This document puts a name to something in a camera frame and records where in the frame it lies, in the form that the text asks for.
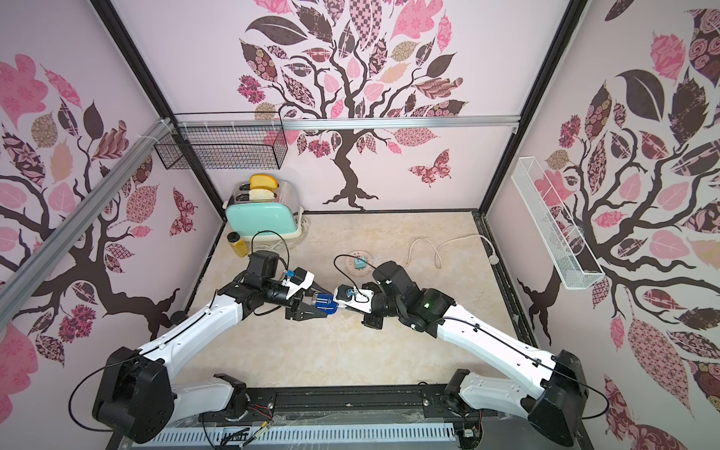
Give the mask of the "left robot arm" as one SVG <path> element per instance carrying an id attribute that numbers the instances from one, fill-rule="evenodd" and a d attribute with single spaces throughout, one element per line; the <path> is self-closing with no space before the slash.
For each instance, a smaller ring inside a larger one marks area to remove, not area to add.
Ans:
<path id="1" fill-rule="evenodd" d="M 315 275 L 301 267 L 276 278 L 281 257 L 260 250 L 246 270 L 215 291 L 210 302 L 170 331 L 137 349 L 120 347 L 96 373 L 101 376 L 91 411 L 97 432 L 114 432 L 144 444 L 177 420 L 204 414 L 232 419 L 249 411 L 247 385 L 219 373 L 205 382 L 175 384 L 174 378 L 195 356 L 229 329 L 271 304 L 291 321 L 326 317 L 309 300 L 328 300 Z"/>

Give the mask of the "blue electric shaver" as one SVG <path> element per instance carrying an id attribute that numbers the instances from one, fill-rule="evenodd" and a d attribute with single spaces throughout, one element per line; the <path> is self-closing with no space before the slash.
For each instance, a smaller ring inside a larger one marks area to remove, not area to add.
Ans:
<path id="1" fill-rule="evenodd" d="M 313 306 L 327 315 L 335 314 L 339 305 L 335 302 L 333 295 L 321 292 L 313 297 Z"/>

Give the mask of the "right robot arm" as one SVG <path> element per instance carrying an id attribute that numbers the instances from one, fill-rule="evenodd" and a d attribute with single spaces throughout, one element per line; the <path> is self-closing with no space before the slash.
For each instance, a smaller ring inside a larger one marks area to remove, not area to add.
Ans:
<path id="1" fill-rule="evenodd" d="M 594 388 L 581 360 L 571 352 L 540 350 L 483 322 L 457 300 L 434 288 L 421 288 L 406 270 L 390 261 L 374 268 L 373 280 L 340 288 L 346 305 L 363 313 L 374 328 L 395 317 L 412 331 L 455 345 L 481 359 L 501 378 L 464 371 L 450 382 L 452 397 L 473 411 L 494 411 L 525 419 L 558 446 L 572 447 Z"/>

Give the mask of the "teal USB charger adapter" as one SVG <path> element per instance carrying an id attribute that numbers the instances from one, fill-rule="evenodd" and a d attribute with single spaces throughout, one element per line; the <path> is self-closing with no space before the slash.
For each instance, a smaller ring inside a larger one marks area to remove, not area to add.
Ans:
<path id="1" fill-rule="evenodd" d="M 360 256 L 354 257 L 354 268 L 356 270 L 364 270 L 367 267 L 368 263 L 366 258 Z"/>

